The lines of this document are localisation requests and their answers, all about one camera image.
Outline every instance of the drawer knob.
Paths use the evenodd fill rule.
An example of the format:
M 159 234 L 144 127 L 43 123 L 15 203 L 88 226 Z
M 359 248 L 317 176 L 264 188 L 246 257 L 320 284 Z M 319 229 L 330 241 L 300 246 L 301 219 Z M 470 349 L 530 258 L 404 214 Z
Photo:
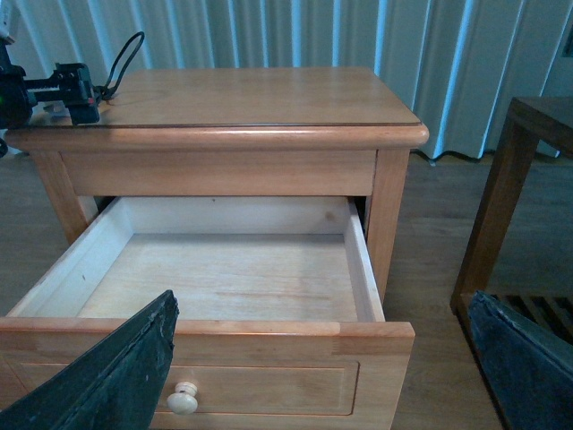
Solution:
M 167 397 L 167 406 L 174 414 L 191 415 L 197 410 L 197 387 L 194 383 L 178 383 L 175 392 Z

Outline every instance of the light wood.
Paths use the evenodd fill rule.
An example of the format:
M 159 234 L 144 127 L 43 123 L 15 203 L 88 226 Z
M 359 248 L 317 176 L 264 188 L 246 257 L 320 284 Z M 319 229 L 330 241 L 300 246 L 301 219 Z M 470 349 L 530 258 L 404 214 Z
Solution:
M 261 366 L 182 366 L 169 371 L 158 412 L 179 381 L 198 387 L 201 413 L 348 415 L 352 413 L 358 365 L 353 362 L 277 362 Z
M 417 148 L 428 140 L 424 125 L 248 125 L 233 128 L 42 128 L 9 131 L 8 142 L 25 151 L 367 151 Z
M 180 320 L 357 318 L 342 235 L 136 235 L 78 316 L 128 318 L 167 288 Z
M 410 156 L 384 301 L 389 321 L 409 321 L 416 331 L 394 430 L 502 429 L 458 319 L 449 309 L 491 158 L 486 154 L 477 163 L 445 156 L 432 167 L 422 157 Z M 64 252 L 66 242 L 31 158 L 0 159 L 0 176 L 0 305 L 5 314 Z M 573 243 L 568 218 L 573 211 L 572 183 L 570 161 L 534 161 L 490 289 L 503 291 L 508 280 L 514 280 L 532 293 L 542 292 L 534 286 L 544 286 L 544 295 L 549 287 L 555 296 L 573 295 L 568 282 L 573 277 L 573 253 L 564 253 Z M 551 192 L 546 193 L 549 184 Z M 452 199 L 452 189 L 465 191 Z M 536 263 L 541 255 L 550 271 L 545 263 Z M 52 323 L 50 330 L 57 326 L 62 324 Z M 83 329 L 90 338 L 97 327 Z M 1 372 L 0 378 L 7 375 Z M 4 379 L 0 386 L 6 386 Z
M 12 364 L 14 374 L 26 387 L 26 392 L 36 390 L 42 383 L 63 371 L 70 363 L 20 363 Z
M 24 379 L 38 382 L 38 379 L 33 378 L 37 378 L 41 365 L 65 364 L 70 356 L 80 354 L 81 349 L 87 347 L 87 343 L 95 343 L 100 339 L 105 334 L 102 330 L 118 323 L 119 320 L 101 319 L 55 321 L 42 318 L 3 318 L 0 319 L 0 353 L 17 364 L 16 366 L 20 366 L 19 372 L 29 368 L 35 375 L 24 375 Z M 55 326 L 60 329 L 53 331 L 49 328 Z M 408 323 L 396 322 L 179 322 L 174 339 L 173 366 L 264 367 L 264 372 L 274 375 L 272 378 L 279 378 L 279 381 L 286 378 L 282 379 L 283 385 L 289 385 L 287 380 L 292 382 L 293 376 L 298 375 L 295 376 L 296 380 L 302 374 L 297 370 L 278 370 L 279 367 L 307 369 L 303 373 L 310 376 L 308 382 L 312 382 L 316 377 L 314 372 L 338 373 L 342 379 L 328 376 L 326 381 L 320 378 L 318 385 L 303 383 L 295 384 L 295 387 L 301 390 L 299 395 L 309 397 L 317 391 L 328 391 L 333 386 L 340 387 L 340 407 L 347 408 L 348 398 L 352 396 L 352 413 L 342 417 L 316 414 L 316 410 L 320 408 L 331 410 L 328 405 L 321 405 L 324 400 L 316 399 L 313 400 L 316 409 L 310 410 L 308 415 L 299 413 L 286 416 L 283 415 L 284 412 L 281 415 L 269 412 L 263 415 L 197 413 L 190 417 L 178 417 L 169 412 L 159 412 L 152 426 L 237 429 L 267 426 L 309 430 L 349 426 L 389 428 L 413 337 L 414 333 Z M 336 370 L 350 370 L 356 364 L 361 369 L 356 384 L 351 383 L 352 372 L 346 375 L 346 370 L 344 373 Z M 211 374 L 209 378 L 215 378 L 211 379 L 212 383 L 220 383 L 216 374 L 210 370 L 208 373 Z M 236 374 L 236 378 L 240 380 L 243 377 Z M 247 386 L 253 383 L 243 381 Z M 291 384 L 288 389 L 292 391 L 295 387 Z M 277 406 L 273 408 L 279 409 L 279 403 L 274 404 Z
M 6 408 L 30 392 L 30 388 L 22 383 L 22 379 L 16 376 L 13 368 L 2 356 L 0 356 L 0 387 L 2 387 L 0 390 L 0 409 Z
M 469 304 L 475 291 L 484 290 L 488 285 L 540 139 L 543 138 L 557 150 L 573 154 L 571 107 L 573 98 L 513 99 L 509 105 L 500 143 L 450 299 L 452 311 L 458 315 L 470 336 Z M 551 328 L 528 297 L 523 298 L 523 304 L 540 325 Z
M 366 67 L 140 70 L 106 104 L 85 128 L 420 124 Z M 47 116 L 30 125 L 71 126 Z
M 196 395 L 197 386 L 194 383 L 177 383 L 175 392 L 167 397 L 167 407 L 177 415 L 190 415 L 199 407 Z
M 378 293 L 384 299 L 402 193 L 408 150 L 379 150 L 366 231 L 368 253 Z
M 64 226 L 65 236 L 71 243 L 96 217 L 96 203 L 93 198 L 75 194 L 62 156 L 58 152 L 38 151 L 30 155 L 36 163 L 56 215 Z
M 359 222 L 356 207 L 351 205 L 350 209 L 353 217 L 346 225 L 344 238 L 356 316 L 358 321 L 382 322 L 385 320 L 381 308 L 381 297 L 376 288 L 368 249 L 363 241 L 362 225 Z
M 118 199 L 9 315 L 128 318 L 167 288 L 180 319 L 384 321 L 335 197 Z
M 64 153 L 79 195 L 368 195 L 375 151 Z

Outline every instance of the floor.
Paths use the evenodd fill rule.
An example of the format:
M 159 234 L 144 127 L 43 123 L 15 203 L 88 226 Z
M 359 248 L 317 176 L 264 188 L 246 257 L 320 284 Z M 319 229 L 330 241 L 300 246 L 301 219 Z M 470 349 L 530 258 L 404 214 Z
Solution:
M 393 429 L 501 429 L 449 296 L 489 172 L 446 157 L 410 159 L 384 309 L 416 340 Z M 532 167 L 491 286 L 573 289 L 573 168 Z M 0 314 L 42 276 L 67 243 L 29 157 L 0 159 Z

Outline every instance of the curtain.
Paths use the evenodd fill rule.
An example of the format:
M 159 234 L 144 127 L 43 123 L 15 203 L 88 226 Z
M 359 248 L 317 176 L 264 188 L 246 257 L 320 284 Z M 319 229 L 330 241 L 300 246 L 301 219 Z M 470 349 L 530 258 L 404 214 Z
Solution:
M 138 30 L 147 37 L 131 71 L 368 67 L 428 126 L 430 159 L 494 150 L 512 97 L 573 95 L 573 58 L 562 55 L 573 0 L 8 2 L 9 52 L 29 78 L 83 62 L 101 84 Z

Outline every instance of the open drawer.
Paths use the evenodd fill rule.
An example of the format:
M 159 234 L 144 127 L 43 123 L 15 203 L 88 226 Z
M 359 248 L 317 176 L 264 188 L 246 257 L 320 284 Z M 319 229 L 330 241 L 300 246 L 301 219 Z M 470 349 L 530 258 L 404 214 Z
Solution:
M 153 427 L 390 428 L 414 333 L 384 322 L 338 197 L 115 200 L 0 319 L 0 407 L 168 288 L 181 313 Z M 167 407 L 179 382 L 192 415 Z

